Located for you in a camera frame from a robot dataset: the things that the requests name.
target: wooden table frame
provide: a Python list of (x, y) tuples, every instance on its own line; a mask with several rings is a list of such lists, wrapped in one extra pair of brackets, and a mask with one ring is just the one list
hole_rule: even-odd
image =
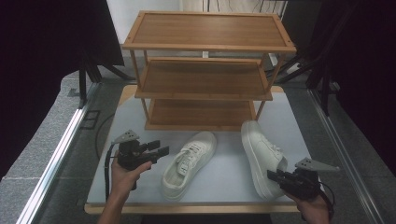
[[(121, 94), (119, 106), (136, 92), (136, 85), (126, 86)], [(271, 92), (283, 92), (274, 86)], [(84, 210), (89, 214), (101, 214), (104, 203), (86, 203)], [(127, 203), (122, 208), (123, 214), (160, 215), (160, 214), (269, 214), (299, 212), (295, 202), (289, 203)]]

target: gray floor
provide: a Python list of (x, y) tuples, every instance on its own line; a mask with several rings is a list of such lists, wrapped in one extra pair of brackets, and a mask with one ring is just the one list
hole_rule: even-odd
[[(133, 74), (130, 59), (125, 58), (125, 62), (126, 66), (120, 67), (120, 70)], [(122, 88), (130, 83), (104, 68), (101, 68), (101, 73), (104, 78), (98, 85), (96, 95), (91, 98), (89, 108), (92, 116), (97, 115), (99, 111), (97, 121), (95, 123), (91, 120), (92, 117), (89, 117), (79, 128), (34, 223), (94, 223), (98, 218), (86, 214), (83, 205), (98, 163), (97, 155), (102, 153), (101, 149)], [(281, 85), (289, 98), (305, 143), (314, 160), (345, 168), (310, 94), (304, 87), (305, 78), (306, 76), (297, 77)], [(18, 220), (78, 107), (77, 93), (78, 74), (75, 73), (64, 79), (58, 99), (47, 118), (1, 181), (0, 223), (15, 223)], [(396, 178), (337, 103), (334, 95), (330, 96), (329, 106), (330, 120), (365, 186), (373, 196), (383, 223), (395, 223)], [(332, 188), (336, 196), (332, 223), (371, 223), (346, 169), (340, 173), (320, 173), (320, 178)], [(275, 224), (304, 223), (298, 213), (271, 214), (271, 219)], [(140, 220), (141, 216), (122, 217), (122, 223), (140, 223)]]

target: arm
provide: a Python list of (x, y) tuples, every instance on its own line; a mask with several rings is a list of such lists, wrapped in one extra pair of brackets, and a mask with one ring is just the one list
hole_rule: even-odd
[(127, 171), (119, 166), (117, 158), (114, 159), (111, 164), (111, 192), (98, 224), (120, 222), (122, 207), (128, 199), (134, 183), (139, 179), (140, 174), (145, 172), (151, 164), (151, 161), (149, 161), (140, 165), (135, 170)]
[(321, 196), (312, 201), (304, 201), (298, 199), (287, 192), (286, 196), (293, 199), (297, 203), (298, 210), (302, 213), (308, 224), (329, 224), (329, 210), (326, 202)]

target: shoelace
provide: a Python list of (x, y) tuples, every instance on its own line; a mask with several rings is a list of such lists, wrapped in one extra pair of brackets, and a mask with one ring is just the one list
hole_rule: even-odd
[(270, 141), (268, 141), (268, 139), (266, 139), (265, 137), (262, 140), (263, 140), (264, 144), (267, 145), (272, 150), (274, 150), (274, 151), (282, 151), (282, 149), (280, 147), (277, 147), (276, 145), (270, 143)]
[(183, 147), (180, 150), (180, 154), (183, 154), (183, 156), (180, 156), (177, 162), (189, 160), (190, 163), (195, 164), (201, 157), (200, 155), (201, 149), (202, 149), (201, 147), (198, 147), (195, 144), (191, 144), (190, 147), (188, 148)]

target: shoe rack leg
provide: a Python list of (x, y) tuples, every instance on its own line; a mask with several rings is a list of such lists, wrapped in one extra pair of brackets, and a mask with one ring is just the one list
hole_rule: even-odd
[(143, 109), (145, 110), (146, 120), (149, 120), (149, 111), (146, 105), (146, 100), (144, 98), (141, 98), (140, 101), (142, 102)]
[(131, 52), (132, 64), (134, 65), (134, 73), (136, 74), (137, 86), (139, 88), (142, 88), (140, 84), (139, 69), (137, 69), (137, 61), (136, 61), (136, 56), (134, 55), (134, 50), (130, 50), (130, 52)]
[(262, 108), (265, 105), (265, 101), (262, 101), (262, 103), (259, 106), (259, 110), (257, 111), (257, 115), (256, 115), (256, 120), (259, 120), (260, 114), (262, 113)]
[(267, 89), (268, 91), (270, 91), (270, 90), (271, 90), (271, 87), (274, 85), (274, 82), (275, 82), (275, 80), (276, 80), (277, 73), (279, 72), (280, 66), (282, 66), (282, 63), (283, 63), (283, 61), (285, 60), (285, 58), (286, 58), (286, 54), (281, 54), (280, 57), (279, 57), (279, 59), (277, 60), (277, 64), (276, 64), (274, 73), (272, 74), (271, 79), (268, 80), (268, 81), (269, 81), (269, 82), (268, 82), (268, 89)]
[(265, 60), (265, 57), (266, 57), (267, 55), (268, 55), (267, 53), (264, 53), (264, 54), (262, 55), (262, 60), (260, 61), (260, 68), (262, 68), (262, 69), (264, 69), (264, 60)]
[(143, 54), (145, 55), (145, 62), (146, 62), (146, 65), (147, 65), (149, 63), (148, 52), (146, 50), (144, 50)]

